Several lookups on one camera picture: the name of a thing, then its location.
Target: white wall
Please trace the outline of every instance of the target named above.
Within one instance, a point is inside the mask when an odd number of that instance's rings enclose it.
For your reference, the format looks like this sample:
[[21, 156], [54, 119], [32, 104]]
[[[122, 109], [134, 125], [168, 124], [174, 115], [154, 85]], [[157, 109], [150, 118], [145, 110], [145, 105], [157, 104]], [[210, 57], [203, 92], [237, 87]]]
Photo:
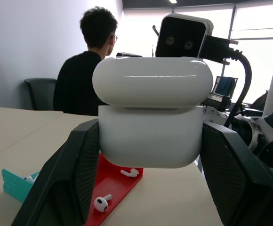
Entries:
[[0, 106], [30, 109], [23, 80], [57, 78], [63, 62], [87, 49], [79, 20], [99, 5], [117, 18], [121, 0], [0, 0]]

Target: chair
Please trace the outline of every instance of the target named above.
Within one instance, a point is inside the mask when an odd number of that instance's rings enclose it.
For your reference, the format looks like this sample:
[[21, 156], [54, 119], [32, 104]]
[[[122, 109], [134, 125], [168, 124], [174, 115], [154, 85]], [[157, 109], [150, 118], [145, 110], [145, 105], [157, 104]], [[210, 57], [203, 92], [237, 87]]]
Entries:
[[35, 78], [24, 80], [28, 85], [33, 110], [53, 111], [56, 79]]
[[232, 99], [237, 81], [237, 78], [217, 76], [212, 92]]

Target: black hair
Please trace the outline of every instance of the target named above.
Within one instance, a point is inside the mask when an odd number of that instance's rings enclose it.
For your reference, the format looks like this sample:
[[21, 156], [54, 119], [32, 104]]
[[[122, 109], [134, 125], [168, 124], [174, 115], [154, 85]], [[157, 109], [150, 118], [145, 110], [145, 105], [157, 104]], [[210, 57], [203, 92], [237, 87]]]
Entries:
[[111, 34], [117, 29], [118, 22], [112, 13], [95, 7], [86, 11], [80, 20], [80, 28], [89, 48], [102, 48]]

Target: black shirt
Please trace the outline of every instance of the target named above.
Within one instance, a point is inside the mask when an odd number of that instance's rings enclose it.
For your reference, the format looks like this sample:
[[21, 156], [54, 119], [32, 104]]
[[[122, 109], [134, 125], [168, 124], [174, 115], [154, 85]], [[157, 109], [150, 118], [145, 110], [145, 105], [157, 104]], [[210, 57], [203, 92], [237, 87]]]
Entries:
[[90, 51], [66, 60], [55, 87], [55, 111], [98, 116], [100, 101], [94, 91], [92, 78], [100, 61], [101, 57]]

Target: camera lens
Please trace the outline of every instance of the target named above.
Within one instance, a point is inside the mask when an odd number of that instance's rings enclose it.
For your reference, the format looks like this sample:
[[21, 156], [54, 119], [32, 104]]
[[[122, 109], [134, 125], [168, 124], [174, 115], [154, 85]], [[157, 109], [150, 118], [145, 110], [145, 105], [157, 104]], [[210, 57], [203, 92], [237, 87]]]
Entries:
[[167, 37], [166, 44], [167, 46], [172, 46], [174, 44], [174, 37], [173, 36]]
[[185, 49], [192, 49], [193, 45], [194, 45], [193, 42], [191, 40], [188, 40], [188, 41], [185, 42], [184, 48]]

